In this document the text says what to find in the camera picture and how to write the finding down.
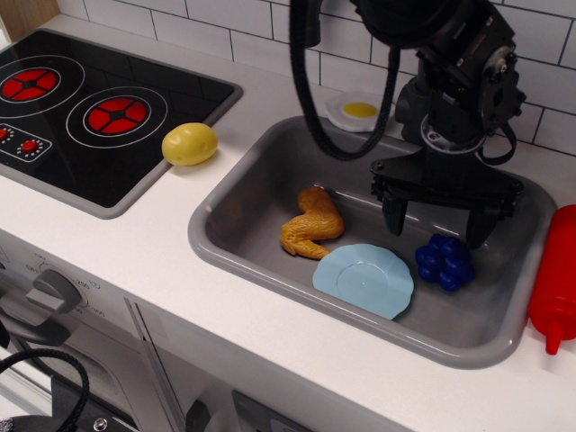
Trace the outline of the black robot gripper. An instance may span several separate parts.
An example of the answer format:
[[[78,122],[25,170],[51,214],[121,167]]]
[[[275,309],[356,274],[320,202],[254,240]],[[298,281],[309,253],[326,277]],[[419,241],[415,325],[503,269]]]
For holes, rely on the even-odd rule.
[[[487,166],[475,156],[449,157],[427,149],[375,160],[372,193],[382,202],[388,231],[399,236],[411,202],[466,210],[466,244],[479,248],[497,222],[515,210],[521,181]]]

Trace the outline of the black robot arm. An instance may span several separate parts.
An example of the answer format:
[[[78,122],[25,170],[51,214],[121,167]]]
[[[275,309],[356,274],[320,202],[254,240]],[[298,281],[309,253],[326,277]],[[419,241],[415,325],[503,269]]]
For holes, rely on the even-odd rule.
[[[485,155],[501,131],[517,144],[510,121],[525,94],[514,32],[488,1],[359,1],[366,29],[391,49],[415,50],[418,73],[401,90],[395,119],[418,150],[374,161],[372,192],[386,226],[400,234],[411,202],[469,213],[465,240],[479,247],[510,217],[523,185],[499,171],[509,154]]]

